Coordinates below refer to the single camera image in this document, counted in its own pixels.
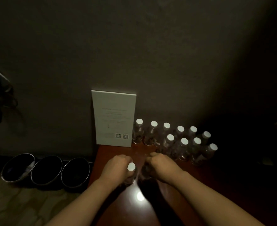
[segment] white card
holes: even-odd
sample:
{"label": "white card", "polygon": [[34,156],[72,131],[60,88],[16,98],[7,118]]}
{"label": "white card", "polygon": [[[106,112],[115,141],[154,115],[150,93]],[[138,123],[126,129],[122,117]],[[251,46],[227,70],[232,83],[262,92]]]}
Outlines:
{"label": "white card", "polygon": [[97,144],[131,147],[136,94],[91,91]]}

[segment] plastic bottle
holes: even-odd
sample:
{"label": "plastic bottle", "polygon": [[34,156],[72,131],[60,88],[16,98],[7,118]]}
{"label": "plastic bottle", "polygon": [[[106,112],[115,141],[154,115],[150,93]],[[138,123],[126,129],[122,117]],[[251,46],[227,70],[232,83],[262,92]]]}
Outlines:
{"label": "plastic bottle", "polygon": [[216,144],[211,143],[210,145],[206,146],[202,151],[201,154],[198,156],[192,156],[191,162],[194,166],[201,166],[204,164],[205,161],[209,160],[214,156],[214,153],[218,150]]}
{"label": "plastic bottle", "polygon": [[195,137],[189,141],[187,150],[182,152],[182,155],[179,158],[182,161],[187,161],[191,156],[200,154],[200,144],[201,140],[198,137]]}
{"label": "plastic bottle", "polygon": [[191,126],[189,128],[188,140],[194,139],[196,137],[196,132],[197,132],[197,128],[195,126]]}
{"label": "plastic bottle", "polygon": [[172,147],[173,143],[174,136],[172,134],[168,134],[164,138],[162,145],[159,147],[159,153],[166,155],[170,151],[170,148]]}
{"label": "plastic bottle", "polygon": [[147,146],[151,146],[153,144],[153,139],[154,136],[156,135],[157,132],[157,122],[152,121],[151,125],[148,127],[145,138],[144,138],[144,144]]}
{"label": "plastic bottle", "polygon": [[205,131],[202,134],[199,134],[198,137],[201,139],[200,145],[205,146],[208,142],[208,139],[211,137],[211,133]]}
{"label": "plastic bottle", "polygon": [[127,169],[128,169],[128,171],[134,171],[133,175],[131,177],[127,178],[124,182],[126,185],[131,185],[134,182],[135,178],[136,178],[137,169],[136,169],[135,164],[132,163],[132,162],[128,164]]}
{"label": "plastic bottle", "polygon": [[151,166],[148,163],[145,163],[140,171],[140,174],[138,175],[138,179],[140,181],[144,181],[145,179],[150,179],[150,171],[151,171]]}
{"label": "plastic bottle", "polygon": [[171,125],[169,123],[164,123],[161,130],[154,137],[154,145],[159,147],[163,143],[163,139],[167,136],[168,132],[170,131]]}
{"label": "plastic bottle", "polygon": [[185,129],[182,126],[178,126],[177,129],[173,131],[174,142],[181,139],[184,131],[185,131]]}
{"label": "plastic bottle", "polygon": [[187,145],[188,145],[189,141],[186,138],[182,138],[181,140],[178,140],[173,147],[171,148],[170,153],[168,153],[167,155],[173,159],[173,160],[177,160],[183,152],[187,151]]}
{"label": "plastic bottle", "polygon": [[143,120],[137,119],[132,131],[132,142],[139,144],[144,136]]}

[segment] forearm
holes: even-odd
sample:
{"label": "forearm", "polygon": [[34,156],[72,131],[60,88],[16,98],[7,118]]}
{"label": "forearm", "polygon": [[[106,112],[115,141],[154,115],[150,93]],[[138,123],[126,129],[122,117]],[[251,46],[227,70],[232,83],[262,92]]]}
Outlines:
{"label": "forearm", "polygon": [[87,226],[94,219],[113,187],[96,180],[77,199],[56,215],[47,226]]}
{"label": "forearm", "polygon": [[209,226],[263,226],[238,205],[187,172],[177,175],[173,186],[182,193]]}

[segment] dark wall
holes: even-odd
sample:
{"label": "dark wall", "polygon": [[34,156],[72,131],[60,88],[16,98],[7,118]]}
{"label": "dark wall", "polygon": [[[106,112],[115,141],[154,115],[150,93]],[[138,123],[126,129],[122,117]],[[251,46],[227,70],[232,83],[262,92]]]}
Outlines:
{"label": "dark wall", "polygon": [[0,153],[92,155],[92,89],[136,93],[145,123],[277,117],[276,13],[277,0],[0,0],[0,72],[19,101]]}

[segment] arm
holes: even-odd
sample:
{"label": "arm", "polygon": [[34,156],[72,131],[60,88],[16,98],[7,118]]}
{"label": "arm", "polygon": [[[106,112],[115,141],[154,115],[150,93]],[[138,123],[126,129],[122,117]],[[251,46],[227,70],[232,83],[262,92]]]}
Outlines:
{"label": "arm", "polygon": [[105,165],[100,178],[51,219],[46,226],[90,225],[109,194],[133,174],[133,171],[127,170],[130,162],[132,159],[129,156],[114,156]]}
{"label": "arm", "polygon": [[175,187],[209,226],[263,226],[238,205],[181,170],[168,156],[152,152],[146,161],[154,168],[151,175]]}

